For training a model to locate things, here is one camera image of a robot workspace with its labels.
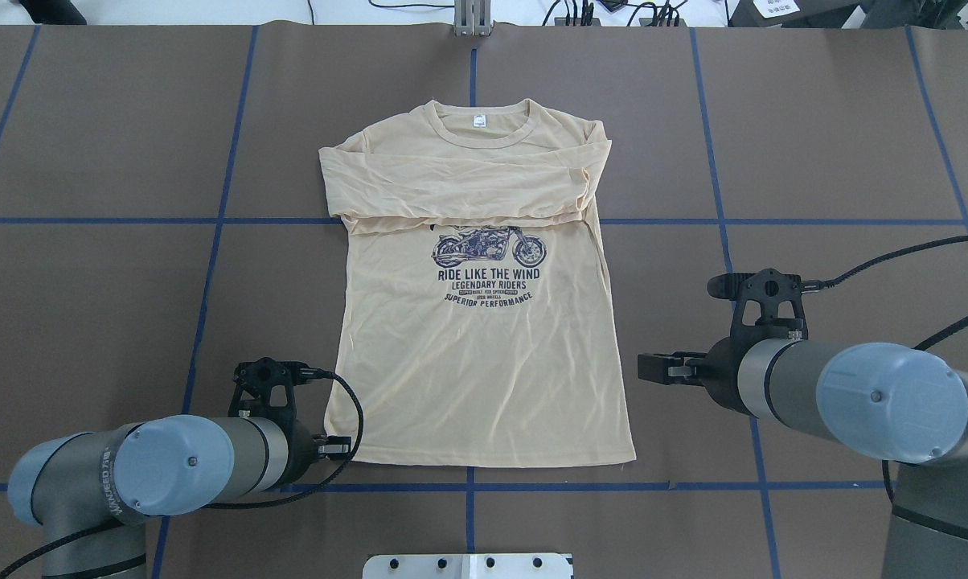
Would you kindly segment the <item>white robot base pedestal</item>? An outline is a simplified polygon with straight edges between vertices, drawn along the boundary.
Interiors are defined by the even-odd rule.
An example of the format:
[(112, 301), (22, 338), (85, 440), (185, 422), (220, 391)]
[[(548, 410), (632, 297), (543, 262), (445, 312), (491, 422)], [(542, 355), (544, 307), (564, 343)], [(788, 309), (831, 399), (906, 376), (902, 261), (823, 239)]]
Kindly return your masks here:
[(363, 565), (363, 578), (573, 578), (571, 554), (381, 554)]

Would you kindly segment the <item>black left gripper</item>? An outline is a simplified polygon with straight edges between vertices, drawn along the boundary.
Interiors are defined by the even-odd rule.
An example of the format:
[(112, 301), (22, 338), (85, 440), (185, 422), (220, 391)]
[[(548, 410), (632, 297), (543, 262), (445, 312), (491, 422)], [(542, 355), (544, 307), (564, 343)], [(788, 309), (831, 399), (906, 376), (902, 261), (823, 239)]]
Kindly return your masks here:
[(288, 483), (294, 483), (300, 479), (309, 466), (322, 459), (340, 462), (351, 458), (351, 437), (312, 433), (301, 422), (293, 423), (288, 444)]

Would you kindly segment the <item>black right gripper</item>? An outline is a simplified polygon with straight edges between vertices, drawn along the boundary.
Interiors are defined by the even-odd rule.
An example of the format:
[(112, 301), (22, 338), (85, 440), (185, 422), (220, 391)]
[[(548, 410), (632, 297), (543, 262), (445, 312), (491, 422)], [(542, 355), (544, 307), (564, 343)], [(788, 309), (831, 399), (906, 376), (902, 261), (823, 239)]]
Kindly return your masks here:
[(741, 360), (752, 347), (744, 340), (723, 338), (702, 358), (689, 352), (638, 353), (638, 378), (649, 382), (689, 382), (696, 379), (713, 402), (727, 410), (752, 415), (739, 392)]

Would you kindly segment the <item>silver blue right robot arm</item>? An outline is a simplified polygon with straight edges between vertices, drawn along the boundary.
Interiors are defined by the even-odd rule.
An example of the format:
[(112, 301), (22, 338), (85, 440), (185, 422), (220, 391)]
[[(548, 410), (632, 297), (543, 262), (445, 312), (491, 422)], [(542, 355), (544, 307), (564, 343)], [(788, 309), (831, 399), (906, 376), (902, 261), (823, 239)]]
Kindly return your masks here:
[(898, 462), (884, 578), (968, 578), (968, 372), (893, 343), (766, 339), (642, 353), (638, 377)]

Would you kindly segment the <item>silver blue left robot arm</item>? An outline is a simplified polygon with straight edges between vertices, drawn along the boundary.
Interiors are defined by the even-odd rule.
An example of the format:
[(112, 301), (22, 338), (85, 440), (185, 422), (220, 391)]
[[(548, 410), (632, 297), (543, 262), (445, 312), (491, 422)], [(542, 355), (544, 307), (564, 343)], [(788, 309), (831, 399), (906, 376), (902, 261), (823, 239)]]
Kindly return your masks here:
[(174, 417), (43, 442), (7, 481), (14, 516), (44, 544), (0, 571), (42, 561), (44, 578), (143, 578), (146, 521), (201, 509), (243, 510), (241, 497), (292, 483), (311, 464), (355, 457), (360, 436), (292, 433), (267, 417)]

